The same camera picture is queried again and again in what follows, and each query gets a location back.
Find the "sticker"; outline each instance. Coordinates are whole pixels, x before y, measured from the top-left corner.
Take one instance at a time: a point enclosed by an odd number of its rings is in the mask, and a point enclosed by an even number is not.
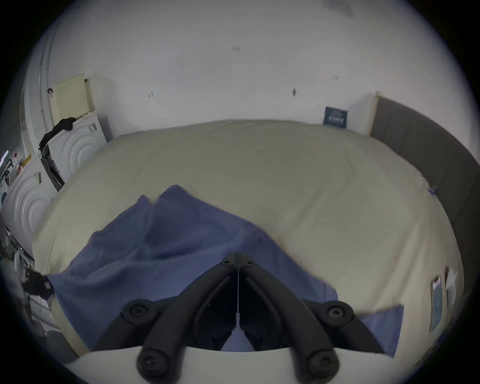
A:
[[[347,111],[332,107],[325,107],[324,125],[332,125],[337,128],[346,128]]]
[[[37,184],[41,184],[41,183],[42,183],[42,172],[41,172],[41,171],[35,172],[35,173],[33,174],[33,177],[34,177],[34,179],[35,179],[35,181],[36,181]]]
[[[432,294],[432,318],[430,321],[430,332],[435,330],[442,318],[442,280],[437,276],[431,284]]]

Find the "label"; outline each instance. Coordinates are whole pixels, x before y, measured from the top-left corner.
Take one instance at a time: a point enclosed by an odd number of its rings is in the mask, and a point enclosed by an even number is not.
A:
[[[41,172],[41,171],[35,172],[35,173],[33,174],[33,177],[34,177],[34,179],[35,179],[35,181],[36,181],[37,184],[41,184],[41,183],[42,183],[42,172]]]
[[[347,111],[336,109],[332,107],[325,108],[325,125],[332,125],[337,128],[347,127]]]

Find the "black cloth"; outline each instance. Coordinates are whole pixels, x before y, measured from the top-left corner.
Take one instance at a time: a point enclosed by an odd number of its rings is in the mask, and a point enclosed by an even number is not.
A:
[[[69,117],[67,119],[62,119],[59,121],[59,123],[53,127],[53,129],[50,132],[47,132],[46,134],[43,135],[42,140],[40,140],[40,151],[43,152],[43,148],[47,145],[47,143],[50,141],[50,139],[56,135],[58,135],[61,131],[66,130],[66,131],[71,131],[73,128],[73,123],[77,119],[75,117]]]
[[[38,272],[27,269],[25,271],[26,281],[22,284],[24,291],[33,296],[40,296],[44,300],[53,293],[53,286],[50,284],[48,277]]]

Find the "paper note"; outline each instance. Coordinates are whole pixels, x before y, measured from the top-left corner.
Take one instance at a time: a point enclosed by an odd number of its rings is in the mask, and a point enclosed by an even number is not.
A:
[[[451,307],[456,296],[456,273],[451,268],[448,268],[445,290],[447,291],[447,306]]]

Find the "phone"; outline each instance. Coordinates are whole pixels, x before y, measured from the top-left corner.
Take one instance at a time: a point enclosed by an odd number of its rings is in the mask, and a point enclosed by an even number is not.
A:
[[[437,276],[431,285],[432,292],[432,318],[430,320],[430,332],[439,324],[442,318],[442,279]]]

